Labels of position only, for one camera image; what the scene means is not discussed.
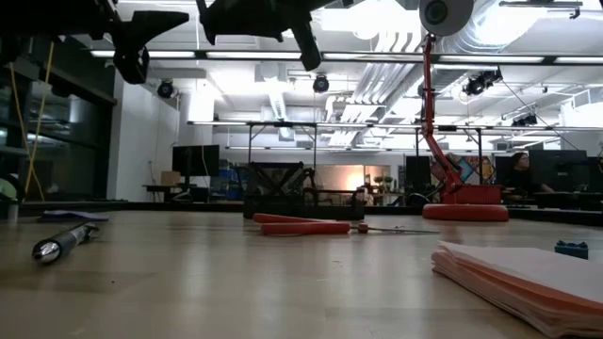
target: wooden table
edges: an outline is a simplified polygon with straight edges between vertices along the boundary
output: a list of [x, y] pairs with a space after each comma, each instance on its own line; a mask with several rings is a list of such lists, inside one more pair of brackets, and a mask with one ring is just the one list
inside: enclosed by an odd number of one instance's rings
[[438, 240], [537, 247], [597, 228], [368, 216], [441, 234], [264, 237], [240, 214], [116, 212], [95, 242], [54, 266], [32, 246], [68, 225], [0, 224], [0, 331], [13, 338], [542, 338], [432, 272]]

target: blue lego brick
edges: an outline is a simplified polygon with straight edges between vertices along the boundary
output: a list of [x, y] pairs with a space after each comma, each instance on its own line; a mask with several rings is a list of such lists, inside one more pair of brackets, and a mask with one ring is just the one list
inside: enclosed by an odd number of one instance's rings
[[588, 245], [585, 242], [574, 244], [559, 240], [555, 246], [555, 252], [588, 260]]

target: cardboard box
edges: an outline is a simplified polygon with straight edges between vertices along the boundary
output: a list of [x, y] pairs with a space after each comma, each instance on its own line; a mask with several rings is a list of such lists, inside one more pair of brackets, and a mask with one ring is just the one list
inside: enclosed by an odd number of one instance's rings
[[165, 170], [161, 172], [162, 186], [178, 186], [180, 183], [180, 172]]

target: rope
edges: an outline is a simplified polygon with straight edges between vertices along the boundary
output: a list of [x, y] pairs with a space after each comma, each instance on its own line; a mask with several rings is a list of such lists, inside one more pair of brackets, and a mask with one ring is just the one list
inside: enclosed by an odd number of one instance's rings
[[21, 113], [21, 104], [19, 104], [19, 94], [17, 93], [17, 81], [15, 80], [15, 68], [12, 62], [9, 64], [10, 66], [10, 80], [12, 81], [12, 92], [15, 98], [15, 106], [17, 107], [17, 116], [19, 117], [19, 124], [21, 125], [21, 136], [23, 137], [23, 144], [25, 146], [25, 151], [27, 152], [27, 158], [29, 159], [29, 168], [32, 170], [34, 175], [34, 180], [36, 180], [36, 184], [38, 184], [38, 190], [40, 191], [41, 200], [44, 201], [44, 193], [41, 189], [40, 180], [38, 180], [38, 175], [34, 169], [34, 162], [31, 157], [31, 153], [29, 152], [29, 145], [27, 145], [27, 132], [25, 131], [25, 125], [23, 122], [23, 114]]
[[[48, 63], [46, 64], [46, 77], [44, 79], [44, 83], [46, 84], [46, 86], [48, 86], [48, 82], [50, 80], [50, 70], [53, 65], [54, 52], [55, 52], [55, 43], [50, 42], [50, 52], [48, 53]], [[36, 151], [38, 150], [38, 136], [40, 135], [41, 116], [44, 112], [44, 105], [46, 104], [46, 94], [47, 94], [47, 91], [45, 90], [41, 96], [40, 112], [38, 114], [38, 125], [36, 126], [36, 137], [34, 138], [34, 150], [31, 153], [31, 159], [30, 159], [31, 165], [29, 166], [29, 172], [27, 173], [27, 181], [25, 182], [25, 194], [27, 193], [27, 191], [29, 189], [29, 183], [31, 181], [31, 174], [33, 173], [33, 169], [34, 169], [34, 167], [33, 167], [34, 159], [36, 158]]]

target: stack of paper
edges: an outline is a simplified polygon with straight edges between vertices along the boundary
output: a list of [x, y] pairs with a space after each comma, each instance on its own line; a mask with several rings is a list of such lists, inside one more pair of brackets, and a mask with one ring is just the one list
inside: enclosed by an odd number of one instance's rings
[[603, 337], [603, 265], [538, 249], [440, 242], [433, 270], [545, 335]]

